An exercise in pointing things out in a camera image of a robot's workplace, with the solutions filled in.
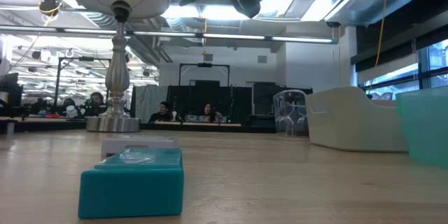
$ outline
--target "window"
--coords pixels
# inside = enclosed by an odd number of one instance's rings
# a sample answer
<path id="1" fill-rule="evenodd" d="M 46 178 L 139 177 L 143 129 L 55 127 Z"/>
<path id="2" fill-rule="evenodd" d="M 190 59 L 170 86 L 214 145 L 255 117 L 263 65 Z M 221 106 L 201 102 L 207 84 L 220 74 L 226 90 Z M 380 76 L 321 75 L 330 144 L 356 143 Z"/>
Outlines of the window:
<path id="1" fill-rule="evenodd" d="M 398 78 L 402 78 L 402 77 L 406 77 L 406 76 L 411 76 L 411 75 L 415 75 L 419 73 L 419 64 L 415 63 L 406 67 L 403 67 L 401 69 L 395 70 L 393 72 L 384 74 L 383 76 L 380 77 L 376 77 L 373 79 L 373 85 L 374 84 L 378 84 L 378 83 L 382 83 L 384 81 L 392 81 Z M 364 83 L 364 86 L 369 86 L 370 85 L 370 80 L 366 81 Z"/>
<path id="2" fill-rule="evenodd" d="M 428 46 L 429 70 L 448 67 L 448 39 Z"/>
<path id="3" fill-rule="evenodd" d="M 390 99 L 389 95 L 392 96 L 392 99 L 395 99 L 396 94 L 399 94 L 401 92 L 414 91 L 418 89 L 419 89 L 419 82 L 417 80 L 414 80 L 406 83 L 400 83 L 372 89 L 370 91 L 370 95 L 372 95 L 372 99 Z"/>
<path id="4" fill-rule="evenodd" d="M 431 77 L 430 83 L 432 88 L 448 85 L 448 74 Z"/>

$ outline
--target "table surface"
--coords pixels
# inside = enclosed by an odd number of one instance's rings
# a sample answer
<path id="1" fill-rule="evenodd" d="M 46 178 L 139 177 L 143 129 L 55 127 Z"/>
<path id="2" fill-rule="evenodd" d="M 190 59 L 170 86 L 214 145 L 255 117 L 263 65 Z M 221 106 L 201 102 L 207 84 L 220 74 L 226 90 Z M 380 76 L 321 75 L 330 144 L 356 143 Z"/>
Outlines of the table surface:
<path id="1" fill-rule="evenodd" d="M 181 216 L 79 220 L 80 173 L 111 134 L 0 139 L 0 223 L 448 223 L 448 169 L 406 154 L 348 153 L 274 134 L 161 132 L 185 165 Z"/>

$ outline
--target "lamp base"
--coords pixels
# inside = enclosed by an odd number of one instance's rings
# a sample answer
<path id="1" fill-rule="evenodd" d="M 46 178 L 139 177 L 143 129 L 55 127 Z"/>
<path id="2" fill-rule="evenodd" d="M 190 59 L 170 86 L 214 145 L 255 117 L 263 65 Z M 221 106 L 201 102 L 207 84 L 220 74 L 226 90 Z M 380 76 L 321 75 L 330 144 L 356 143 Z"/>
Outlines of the lamp base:
<path id="1" fill-rule="evenodd" d="M 139 132 L 140 119 L 93 116 L 87 118 L 87 131 L 90 132 Z"/>

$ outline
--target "teal container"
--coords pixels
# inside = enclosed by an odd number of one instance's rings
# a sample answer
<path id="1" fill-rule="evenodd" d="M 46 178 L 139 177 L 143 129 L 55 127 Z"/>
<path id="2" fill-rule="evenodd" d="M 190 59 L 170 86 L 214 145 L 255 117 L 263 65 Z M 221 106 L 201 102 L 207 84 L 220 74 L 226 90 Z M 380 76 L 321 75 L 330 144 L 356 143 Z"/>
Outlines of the teal container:
<path id="1" fill-rule="evenodd" d="M 448 167 L 448 86 L 396 95 L 409 156 Z"/>
<path id="2" fill-rule="evenodd" d="M 131 148 L 81 174 L 79 218 L 179 215 L 181 149 Z"/>

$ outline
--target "desk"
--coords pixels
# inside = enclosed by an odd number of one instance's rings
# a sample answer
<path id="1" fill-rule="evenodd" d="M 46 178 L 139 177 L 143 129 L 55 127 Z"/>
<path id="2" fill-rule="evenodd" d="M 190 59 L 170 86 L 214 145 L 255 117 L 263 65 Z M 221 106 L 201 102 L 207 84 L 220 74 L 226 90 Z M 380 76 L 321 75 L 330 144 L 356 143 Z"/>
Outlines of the desk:
<path id="1" fill-rule="evenodd" d="M 80 173 L 100 161 L 85 130 L 0 140 L 1 223 L 435 224 L 448 220 L 448 170 L 406 154 L 348 153 L 275 134 L 145 131 L 178 137 L 181 216 L 78 220 Z"/>

